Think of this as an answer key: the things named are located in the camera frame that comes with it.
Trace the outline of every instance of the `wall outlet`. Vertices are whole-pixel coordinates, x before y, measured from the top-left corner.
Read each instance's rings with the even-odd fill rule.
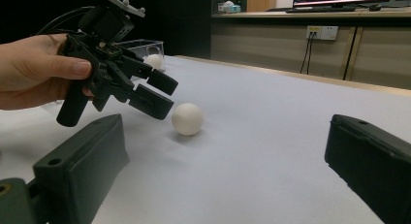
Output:
[[[310,33],[311,33],[311,39],[321,39],[321,31],[323,27],[322,26],[307,26],[307,33],[305,34],[305,38],[308,39],[310,38]]]
[[[323,26],[321,29],[321,40],[335,40],[336,33],[338,31],[337,26]]]

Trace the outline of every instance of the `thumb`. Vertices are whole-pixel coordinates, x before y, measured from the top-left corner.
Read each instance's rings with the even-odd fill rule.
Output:
[[[67,80],[84,80],[91,74],[91,63],[84,59],[61,55],[48,55],[39,60],[39,77],[59,77]]]

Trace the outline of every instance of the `white ball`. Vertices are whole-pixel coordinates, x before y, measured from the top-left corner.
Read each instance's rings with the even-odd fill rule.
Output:
[[[172,124],[180,135],[197,134],[201,130],[203,122],[203,111],[194,104],[184,103],[177,106],[173,111]]]
[[[163,68],[163,58],[160,54],[148,55],[144,63],[152,66],[154,69],[160,70]]]
[[[227,2],[224,3],[224,6],[226,6],[226,7],[230,7],[230,6],[233,6],[233,5],[234,5],[234,3],[232,1],[227,1]]]

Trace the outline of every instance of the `plastic container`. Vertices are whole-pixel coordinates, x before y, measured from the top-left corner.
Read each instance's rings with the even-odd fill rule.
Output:
[[[139,39],[118,44],[129,49],[136,56],[141,57],[144,63],[149,64],[153,68],[163,72],[166,70],[163,42]]]

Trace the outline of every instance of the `white table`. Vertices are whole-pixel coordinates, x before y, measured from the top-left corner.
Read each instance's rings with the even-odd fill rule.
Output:
[[[410,92],[181,57],[166,63],[179,81],[174,108],[190,102],[205,113],[200,133],[179,136],[172,112],[156,120],[113,98],[102,112],[89,104],[74,128],[55,121],[56,105],[0,111],[0,178],[28,182],[32,165],[80,128],[121,113],[131,163],[93,223],[381,223],[324,160],[330,120],[350,115],[411,142]]]

